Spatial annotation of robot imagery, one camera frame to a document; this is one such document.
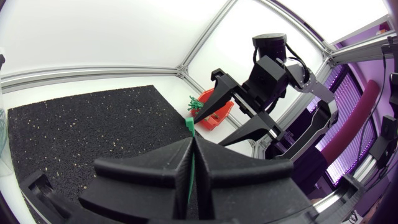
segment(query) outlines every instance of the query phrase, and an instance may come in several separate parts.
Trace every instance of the black mount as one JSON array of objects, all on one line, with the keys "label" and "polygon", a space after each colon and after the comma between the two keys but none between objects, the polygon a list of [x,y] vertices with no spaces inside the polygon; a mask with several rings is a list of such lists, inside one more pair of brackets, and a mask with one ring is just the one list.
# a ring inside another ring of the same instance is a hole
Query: black mount
[{"label": "black mount", "polygon": [[[192,153],[200,220],[184,220]],[[21,183],[51,223],[313,223],[318,216],[290,178],[289,160],[253,159],[203,138],[186,138],[127,159],[97,159],[97,178],[61,198],[40,172]]]}]

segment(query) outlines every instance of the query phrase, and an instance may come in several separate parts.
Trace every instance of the cable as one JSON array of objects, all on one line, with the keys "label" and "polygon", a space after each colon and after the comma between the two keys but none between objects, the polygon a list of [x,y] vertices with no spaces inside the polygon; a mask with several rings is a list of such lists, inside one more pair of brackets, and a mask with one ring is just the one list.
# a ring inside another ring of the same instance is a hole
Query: cable
[{"label": "cable", "polygon": [[394,163],[394,165],[392,165],[391,169],[389,169],[389,170],[383,175],[383,177],[380,178],[380,176],[379,176],[379,179],[378,179],[377,181],[375,181],[375,183],[373,183],[368,189],[366,189],[366,192],[370,191],[370,190],[371,190],[373,187],[375,187],[383,178],[385,178],[385,177],[387,176],[387,174],[389,174],[389,173],[394,169],[394,167],[395,167],[397,164],[398,164],[398,161],[396,161],[396,162]]},{"label": "cable", "polygon": [[275,108],[276,103],[278,102],[278,100],[279,100],[279,97],[276,98],[276,99],[272,102],[272,104],[268,107],[268,109],[266,110],[267,114],[270,114],[270,113],[274,110],[274,108]]},{"label": "cable", "polygon": [[304,61],[300,58],[299,55],[296,54],[296,52],[294,52],[294,50],[286,43],[286,48],[287,50],[289,50],[290,53],[292,53],[292,55],[295,57],[289,57],[290,59],[296,60],[298,62],[300,62],[303,65],[304,68],[304,83],[308,82],[310,79],[310,72],[308,70],[308,67],[306,66],[306,64],[304,63]]},{"label": "cable", "polygon": [[363,135],[364,135],[364,133],[365,133],[366,125],[367,125],[367,123],[369,122],[369,120],[372,118],[372,115],[373,115],[373,113],[375,112],[375,110],[376,110],[376,108],[377,108],[377,106],[378,106],[378,104],[379,104],[379,102],[380,102],[381,96],[383,95],[383,91],[384,91],[384,85],[386,84],[386,67],[387,67],[387,66],[386,66],[386,57],[385,57],[384,54],[383,54],[383,66],[384,66],[383,86],[381,87],[380,97],[379,97],[379,99],[377,100],[376,105],[374,106],[373,110],[371,111],[371,114],[370,114],[370,115],[368,116],[368,118],[366,119],[366,121],[365,121],[365,123],[364,123],[364,126],[363,126],[363,128],[362,128],[361,140],[359,141],[359,150],[358,150],[358,156],[357,156],[357,158],[356,158],[355,169],[358,168],[358,165],[359,165],[359,159],[360,159],[360,157],[361,157],[361,149],[362,149]]},{"label": "cable", "polygon": [[257,50],[258,50],[258,47],[256,47],[254,49],[254,53],[253,53],[253,63],[254,64],[256,64],[256,62],[257,62]]},{"label": "cable", "polygon": [[302,61],[302,59],[300,58],[300,56],[297,55],[296,52],[294,52],[294,50],[293,50],[287,43],[286,43],[286,48],[287,48],[287,50],[289,50],[290,53],[292,53],[292,55],[293,55],[294,57],[297,57],[298,59],[300,59],[300,60]]}]

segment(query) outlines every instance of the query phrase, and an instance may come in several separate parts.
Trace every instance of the white wall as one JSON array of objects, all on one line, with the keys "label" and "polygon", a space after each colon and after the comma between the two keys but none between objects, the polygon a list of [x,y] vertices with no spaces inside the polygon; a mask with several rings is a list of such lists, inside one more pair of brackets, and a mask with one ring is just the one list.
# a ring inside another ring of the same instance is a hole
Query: white wall
[{"label": "white wall", "polygon": [[176,67],[225,0],[14,0],[2,75],[76,65]]},{"label": "white wall", "polygon": [[387,15],[382,0],[278,1],[310,24],[328,43]]},{"label": "white wall", "polygon": [[[294,26],[274,11],[255,0],[238,1],[189,65],[189,75],[205,89],[214,87],[210,80],[213,70],[221,68],[239,84],[249,78],[253,61],[252,37],[283,32],[289,45],[315,73],[322,63],[321,52]],[[280,99],[271,117],[277,120],[297,99],[299,93],[288,87],[285,99]],[[240,122],[248,120],[235,105],[231,111]]]}]

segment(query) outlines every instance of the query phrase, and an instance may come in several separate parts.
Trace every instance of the window blind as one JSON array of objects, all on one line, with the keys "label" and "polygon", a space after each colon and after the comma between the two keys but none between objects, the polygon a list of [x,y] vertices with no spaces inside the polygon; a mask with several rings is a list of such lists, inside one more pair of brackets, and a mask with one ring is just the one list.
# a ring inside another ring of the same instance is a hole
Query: window blind
[{"label": "window blind", "polygon": [[[325,82],[325,86],[331,88],[332,85],[336,82],[336,80],[341,75],[342,67],[336,67],[327,81]],[[331,141],[331,139],[335,136],[335,134],[340,130],[342,125],[348,119],[354,107],[361,97],[361,92],[358,89],[355,81],[351,77],[351,75],[346,74],[344,78],[342,78],[342,82],[337,87],[335,91],[335,100],[337,103],[339,115],[338,121],[335,125],[333,125],[329,131],[325,134],[325,136],[321,139],[321,141],[315,146],[319,151]],[[309,104],[307,109],[312,112],[320,99],[314,98],[314,100]],[[327,174],[333,183],[336,185],[341,178],[342,175],[349,173],[352,168],[356,164],[356,159],[358,157],[359,150],[359,142],[361,140],[361,131],[355,136],[353,141],[348,145],[348,147],[343,151],[343,153],[337,158],[337,160],[332,163],[327,169]],[[376,140],[376,133],[374,132],[374,123],[373,120],[370,121],[365,126],[365,132],[363,136],[363,143],[361,148],[361,157],[368,151],[368,149],[372,146],[373,142]]]}]

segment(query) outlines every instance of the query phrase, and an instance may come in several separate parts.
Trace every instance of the green object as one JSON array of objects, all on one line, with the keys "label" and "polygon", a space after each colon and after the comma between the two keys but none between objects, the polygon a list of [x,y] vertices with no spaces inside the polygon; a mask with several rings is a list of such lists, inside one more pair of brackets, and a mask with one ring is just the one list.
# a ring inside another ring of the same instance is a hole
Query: green object
[{"label": "green object", "polygon": [[[195,127],[193,126],[193,118],[185,118],[185,125],[192,132],[192,137],[195,137]],[[195,175],[195,154],[192,153],[192,165],[191,165],[191,178],[189,181],[189,193],[188,193],[188,202],[191,199],[192,194],[192,186],[193,186],[193,176]]]},{"label": "green object", "polygon": [[[202,103],[201,101],[197,100],[195,97],[193,96],[189,96],[189,98],[191,98],[191,102],[190,104],[188,104],[188,106],[190,106],[190,108],[188,108],[188,110],[200,110],[204,103]],[[214,117],[218,118],[218,115],[213,113],[212,114]]]},{"label": "green object", "polygon": [[195,127],[193,126],[193,118],[185,118],[185,125],[189,131],[192,132],[192,137],[195,137]]}]

